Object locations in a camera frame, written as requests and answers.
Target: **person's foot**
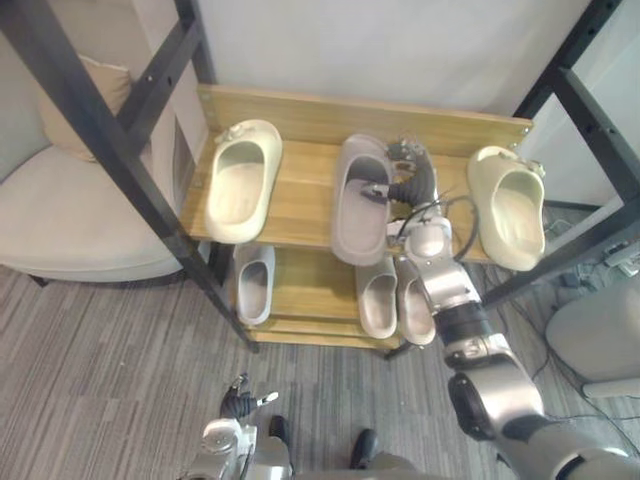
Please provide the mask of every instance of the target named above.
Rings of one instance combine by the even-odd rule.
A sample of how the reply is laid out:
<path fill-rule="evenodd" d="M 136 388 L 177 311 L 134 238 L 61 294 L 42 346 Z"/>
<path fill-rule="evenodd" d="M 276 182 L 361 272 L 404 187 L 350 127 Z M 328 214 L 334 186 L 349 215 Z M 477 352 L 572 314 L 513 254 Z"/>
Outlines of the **person's foot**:
<path fill-rule="evenodd" d="M 271 422 L 269 422 L 269 436 L 270 437 L 278 437 L 282 440 L 289 450 L 291 450 L 291 445 L 289 444 L 290 436 L 289 436 L 289 422 L 287 419 L 281 415 L 274 415 L 271 417 Z"/>
<path fill-rule="evenodd" d="M 366 470 L 376 453 L 378 453 L 378 434 L 375 430 L 365 428 L 360 432 L 353 446 L 349 469 Z"/>

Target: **floor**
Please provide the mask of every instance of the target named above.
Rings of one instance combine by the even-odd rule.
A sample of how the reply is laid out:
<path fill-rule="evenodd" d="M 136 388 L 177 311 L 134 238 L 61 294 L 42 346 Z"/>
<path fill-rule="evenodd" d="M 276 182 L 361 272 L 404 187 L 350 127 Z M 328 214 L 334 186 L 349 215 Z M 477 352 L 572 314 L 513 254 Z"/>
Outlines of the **floor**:
<path fill-rule="evenodd" d="M 472 268 L 480 288 L 505 275 Z M 579 293 L 543 283 L 518 301 L 542 329 L 553 308 Z M 508 325 L 533 373 L 545 350 L 531 326 L 511 304 L 491 315 L 496 328 Z M 181 274 L 40 288 L 0 267 L 0 478 L 175 479 L 224 390 L 245 371 L 255 393 L 280 392 L 252 420 L 264 427 L 271 415 L 289 418 L 299 471 L 344 468 L 360 429 L 373 427 L 384 449 L 429 473 L 514 478 L 489 444 L 458 429 L 441 351 L 434 342 L 391 363 L 368 350 L 329 347 L 265 344 L 253 355 Z M 553 362 L 536 382 L 549 413 L 594 412 Z M 640 414 L 640 400 L 596 403 L 612 416 Z M 627 448 L 606 421 L 573 421 Z M 620 424 L 640 444 L 640 422 Z"/>

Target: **wooden shelf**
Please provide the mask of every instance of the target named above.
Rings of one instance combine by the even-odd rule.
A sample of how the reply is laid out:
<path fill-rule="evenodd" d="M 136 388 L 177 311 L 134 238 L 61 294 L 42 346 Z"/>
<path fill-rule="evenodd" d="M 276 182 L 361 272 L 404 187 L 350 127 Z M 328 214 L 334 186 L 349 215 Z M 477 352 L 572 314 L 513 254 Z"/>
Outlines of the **wooden shelf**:
<path fill-rule="evenodd" d="M 358 322 L 355 272 L 330 252 L 276 249 L 273 315 Z"/>
<path fill-rule="evenodd" d="M 242 120 L 260 118 L 273 123 L 284 140 L 267 221 L 256 239 L 277 247 L 271 317 L 247 329 L 259 342 L 376 349 L 402 343 L 397 333 L 385 340 L 367 336 L 360 325 L 354 269 L 329 250 L 334 167 L 349 135 L 367 133 L 384 141 L 415 135 L 433 157 L 439 191 L 458 196 L 468 193 L 466 166 L 475 151 L 487 145 L 513 148 L 532 126 L 529 120 L 495 115 L 219 85 L 200 85 L 198 93 L 211 132 L 180 215 L 193 238 L 210 240 L 204 218 L 215 136 Z M 469 207 L 452 206 L 449 219 L 458 251 L 471 230 Z M 488 261 L 479 241 L 465 260 Z"/>
<path fill-rule="evenodd" d="M 366 334 L 354 268 L 320 250 L 276 249 L 271 316 L 249 330 L 262 342 L 390 349 L 402 341 L 399 335 L 376 340 Z"/>
<path fill-rule="evenodd" d="M 292 343 L 296 345 L 321 345 L 325 347 L 372 348 L 377 350 L 392 350 L 398 348 L 402 341 L 391 337 L 376 340 L 370 337 L 350 337 L 320 334 L 285 333 L 276 331 L 249 330 L 249 334 L 258 342 Z"/>
<path fill-rule="evenodd" d="M 211 181 L 215 153 L 214 135 L 210 135 L 196 167 L 180 220 L 189 233 L 199 240 L 210 240 L 205 228 L 206 199 Z M 269 205 L 267 222 L 258 242 L 279 247 L 329 249 L 333 175 L 340 147 L 321 143 L 284 141 L 282 163 Z M 467 159 L 433 155 L 438 175 L 438 188 L 449 196 L 469 192 L 466 179 Z M 449 219 L 456 232 L 454 251 L 466 242 L 473 219 L 469 207 L 454 205 Z M 468 262 L 488 262 L 479 240 L 466 255 Z"/>

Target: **white slipper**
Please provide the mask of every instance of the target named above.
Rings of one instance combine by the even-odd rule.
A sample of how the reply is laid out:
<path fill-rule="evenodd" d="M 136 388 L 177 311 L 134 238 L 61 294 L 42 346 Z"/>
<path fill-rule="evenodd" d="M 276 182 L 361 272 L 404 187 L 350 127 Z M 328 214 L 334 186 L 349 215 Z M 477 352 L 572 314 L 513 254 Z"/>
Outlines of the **white slipper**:
<path fill-rule="evenodd" d="M 373 338 L 388 338 L 396 331 L 396 284 L 391 257 L 369 267 L 356 267 L 360 323 Z"/>
<path fill-rule="evenodd" d="M 416 270 L 406 258 L 397 259 L 398 326 L 400 333 L 414 345 L 427 345 L 436 336 L 436 325 L 429 311 L 424 288 Z"/>
<path fill-rule="evenodd" d="M 238 245 L 233 252 L 233 259 L 238 318 L 247 325 L 258 325 L 271 313 L 275 248 L 258 244 Z"/>
<path fill-rule="evenodd" d="M 205 225 L 217 242 L 248 242 L 260 234 L 267 218 L 282 139 L 269 122 L 245 120 L 216 142 Z"/>
<path fill-rule="evenodd" d="M 485 147 L 467 167 L 480 215 L 480 240 L 498 265 L 531 270 L 544 253 L 542 166 L 510 150 Z"/>

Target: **gray slipper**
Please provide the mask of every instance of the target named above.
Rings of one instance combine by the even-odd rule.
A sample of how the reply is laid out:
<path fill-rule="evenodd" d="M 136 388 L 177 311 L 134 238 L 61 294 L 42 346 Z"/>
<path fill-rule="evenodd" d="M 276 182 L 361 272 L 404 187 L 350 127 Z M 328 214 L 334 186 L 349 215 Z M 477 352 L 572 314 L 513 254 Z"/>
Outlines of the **gray slipper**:
<path fill-rule="evenodd" d="M 362 195 L 370 182 L 391 183 L 386 146 L 369 135 L 351 135 L 342 144 L 336 165 L 331 250 L 351 265 L 374 265 L 386 249 L 389 203 Z"/>
<path fill-rule="evenodd" d="M 356 268 L 360 323 L 373 338 L 389 338 L 396 331 L 396 272 L 393 259 Z"/>
<path fill-rule="evenodd" d="M 426 345 L 436 336 L 436 326 L 427 304 L 427 296 L 420 285 L 410 260 L 396 259 L 398 277 L 398 323 L 400 332 L 414 345 Z"/>
<path fill-rule="evenodd" d="M 238 318 L 246 325 L 258 325 L 269 318 L 276 253 L 271 245 L 245 243 L 233 251 L 236 270 Z"/>

